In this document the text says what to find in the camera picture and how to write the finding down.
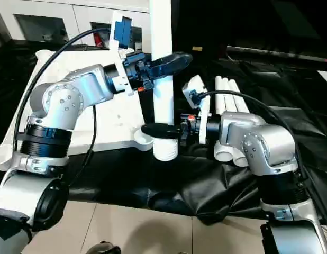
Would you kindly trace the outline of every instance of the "black cable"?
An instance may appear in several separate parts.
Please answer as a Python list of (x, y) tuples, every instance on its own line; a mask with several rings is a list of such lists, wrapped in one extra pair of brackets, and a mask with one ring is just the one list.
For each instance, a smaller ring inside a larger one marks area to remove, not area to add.
[(69, 184), (69, 187), (75, 182), (76, 179), (79, 178), (79, 176), (81, 175), (81, 173), (83, 172), (85, 167), (90, 163), (90, 161), (91, 161), (91, 159), (93, 157), (93, 154), (94, 154), (93, 148), (94, 148), (96, 133), (97, 133), (96, 107), (95, 107), (95, 105), (93, 105), (93, 121), (94, 121), (94, 129), (93, 129), (92, 142), (90, 143), (89, 149), (87, 150), (87, 153), (86, 153), (86, 155), (84, 157), (84, 160), (83, 160), (82, 167), (81, 167), (80, 171), (72, 179), (72, 181)]
[(228, 90), (216, 90), (216, 91), (211, 91), (211, 92), (207, 92), (207, 93), (202, 93), (202, 94), (200, 94), (199, 97), (200, 97), (200, 99), (202, 99), (202, 98), (204, 98), (204, 97), (206, 97), (208, 95), (214, 95), (214, 94), (231, 94), (231, 95), (236, 95), (238, 97), (242, 97), (244, 99), (252, 101), (252, 102), (256, 103), (257, 105), (259, 105), (260, 107), (262, 107), (263, 109), (265, 109), (269, 114), (271, 114), (274, 118), (276, 118), (276, 120), (279, 123), (281, 123), (281, 125), (284, 128), (286, 128), (287, 131), (290, 132), (290, 134), (292, 135), (292, 137), (294, 139), (294, 143), (295, 143), (295, 156), (297, 158), (297, 163), (298, 163), (299, 170), (300, 170), (302, 176), (304, 178), (308, 178), (310, 180), (310, 182), (311, 182), (311, 186), (308, 186), (307, 190), (308, 190), (311, 198), (315, 202), (315, 205), (317, 206), (317, 208), (321, 212), (322, 216), (324, 217), (325, 222), (327, 224), (327, 206), (326, 206), (324, 200), (322, 199), (322, 197), (319, 194), (319, 189), (318, 189), (318, 187), (316, 186), (316, 184), (314, 182), (312, 174), (303, 165), (300, 149), (299, 149), (297, 141), (294, 138), (295, 135), (294, 135), (293, 131), (291, 130), (291, 128), (289, 127), (289, 125), (285, 122), (285, 120), (283, 120), (282, 117), (279, 116), (279, 114), (275, 110), (273, 110), (271, 107), (269, 107), (265, 103), (259, 101), (258, 99), (255, 99), (254, 97), (249, 96), (247, 94), (241, 94), (241, 93), (238, 93), (238, 92), (228, 91)]
[(86, 156), (83, 160), (83, 168), (85, 168), (90, 160), (92, 159), (92, 156), (93, 156), (93, 147), (94, 147), (94, 144), (95, 144), (95, 139), (96, 139), (96, 107), (95, 105), (93, 105), (93, 122), (94, 122), (94, 130), (93, 130), (93, 137), (92, 137), (92, 142), (90, 143), (90, 146), (89, 146), (89, 149), (86, 153)]
[(96, 29), (91, 29), (88, 30), (86, 32), (83, 32), (77, 36), (75, 36), (73, 39), (69, 40), (65, 45), (63, 45), (57, 52), (55, 52), (45, 63), (44, 65), (40, 68), (40, 70), (38, 71), (38, 73), (36, 74), (36, 76), (33, 78), (30, 86), (28, 87), (26, 94), (24, 95), (22, 101), (21, 101), (21, 105), (18, 109), (17, 115), (16, 115), (16, 121), (15, 121), (15, 126), (14, 126), (14, 137), (13, 137), (13, 152), (17, 150), (17, 135), (19, 133), (19, 127), (20, 127), (20, 121), (21, 121), (21, 117), (22, 117), (22, 113), (25, 109), (25, 106), (27, 104), (27, 101), (35, 87), (35, 85), (37, 84), (39, 78), (41, 77), (41, 75), (44, 73), (44, 71), (47, 69), (47, 67), (63, 52), (65, 51), (69, 46), (71, 46), (74, 42), (80, 40), (81, 38), (91, 34), (91, 33), (95, 33), (95, 32), (99, 32), (99, 31), (104, 31), (104, 30), (109, 30), (108, 28), (96, 28)]

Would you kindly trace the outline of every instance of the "white platform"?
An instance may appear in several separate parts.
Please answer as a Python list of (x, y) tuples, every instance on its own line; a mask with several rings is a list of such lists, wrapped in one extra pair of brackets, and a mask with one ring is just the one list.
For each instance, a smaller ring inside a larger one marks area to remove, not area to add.
[[(40, 50), (36, 53), (38, 63), (32, 73), (36, 75), (42, 65), (53, 54), (49, 50)], [(111, 64), (109, 51), (68, 51), (63, 52), (53, 62), (39, 79), (37, 85), (53, 83), (62, 80), (70, 71), (94, 64), (103, 66)], [(100, 103), (97, 109), (97, 138), (94, 151), (112, 150), (126, 147), (136, 147), (146, 151), (152, 147), (152, 138), (143, 134), (140, 127), (144, 125), (138, 92), (132, 96), (120, 93), (108, 102)], [(20, 131), (26, 126), (27, 118), (32, 113), (28, 103), (23, 112)], [(8, 128), (5, 139), (0, 145), (0, 170), (7, 170), (7, 164), (12, 154), (13, 132), (16, 115)], [(86, 153), (93, 136), (93, 111), (87, 108), (78, 118), (72, 134), (69, 155)]]

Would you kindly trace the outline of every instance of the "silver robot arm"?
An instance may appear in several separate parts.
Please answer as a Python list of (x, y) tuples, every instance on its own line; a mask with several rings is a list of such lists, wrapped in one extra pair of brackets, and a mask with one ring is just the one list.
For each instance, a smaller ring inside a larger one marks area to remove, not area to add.
[(61, 177), (71, 130), (83, 110), (120, 92), (132, 95), (139, 87), (151, 89), (155, 79), (178, 73), (191, 60), (191, 55), (174, 53), (152, 62), (142, 52), (120, 57), (115, 51), (111, 65), (79, 69), (33, 90), (33, 112), (17, 135), (21, 148), (13, 153), (0, 184), (0, 254), (21, 253), (37, 232), (61, 219), (68, 199)]
[(183, 88), (190, 106), (206, 110), (205, 114), (181, 115), (180, 126), (152, 123), (141, 130), (156, 138), (179, 139), (183, 146), (189, 140), (206, 137), (240, 150), (256, 177), (261, 208), (268, 219), (261, 226), (265, 252), (327, 254), (326, 238), (298, 170), (292, 135), (254, 114), (224, 112), (212, 116), (209, 109), (203, 109), (210, 99), (199, 96), (204, 92), (202, 81), (195, 78)]

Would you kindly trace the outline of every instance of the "black cloth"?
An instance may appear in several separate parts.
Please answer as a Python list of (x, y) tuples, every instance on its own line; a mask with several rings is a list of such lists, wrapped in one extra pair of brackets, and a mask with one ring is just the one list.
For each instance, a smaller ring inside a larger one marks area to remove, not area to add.
[[(37, 62), (34, 53), (57, 47), (11, 42), (0, 49), (0, 143)], [(234, 78), (243, 93), (275, 107), (293, 128), (304, 163), (327, 203), (327, 82), (317, 71), (262, 63), (194, 61), (175, 77), (177, 123), (180, 113), (193, 113), (181, 88), (197, 74), (208, 90), (214, 90), (217, 75)], [(140, 93), (140, 101), (145, 121), (153, 121), (152, 92)], [(247, 104), (252, 113), (277, 124), (261, 108)], [(68, 183), (74, 181), (70, 187), (71, 200), (197, 216), (205, 224), (221, 221), (228, 212), (263, 217), (249, 168), (214, 160), (212, 144), (196, 143), (181, 149), (179, 156), (169, 162), (156, 160), (152, 151), (135, 148), (97, 152), (91, 164), (80, 172), (83, 158), (84, 155), (71, 156), (64, 177)]]

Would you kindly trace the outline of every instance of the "cabinet door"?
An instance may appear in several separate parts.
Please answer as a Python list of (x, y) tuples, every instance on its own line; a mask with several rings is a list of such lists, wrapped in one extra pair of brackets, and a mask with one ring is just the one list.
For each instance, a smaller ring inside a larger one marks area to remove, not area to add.
[[(115, 10), (107, 8), (95, 8), (76, 5), (74, 6), (75, 17), (78, 22), (80, 32), (102, 26), (110, 28), (113, 11)], [(130, 47), (134, 49), (142, 47), (143, 52), (150, 53), (151, 41), (149, 13), (120, 10), (117, 11), (122, 15), (132, 19), (132, 35)], [(107, 44), (109, 40), (109, 34), (100, 33), (100, 38)], [(83, 43), (90, 46), (96, 45), (93, 35), (88, 35), (83, 38)]]
[(64, 43), (79, 33), (74, 10), (67, 4), (0, 0), (0, 14), (14, 40)]

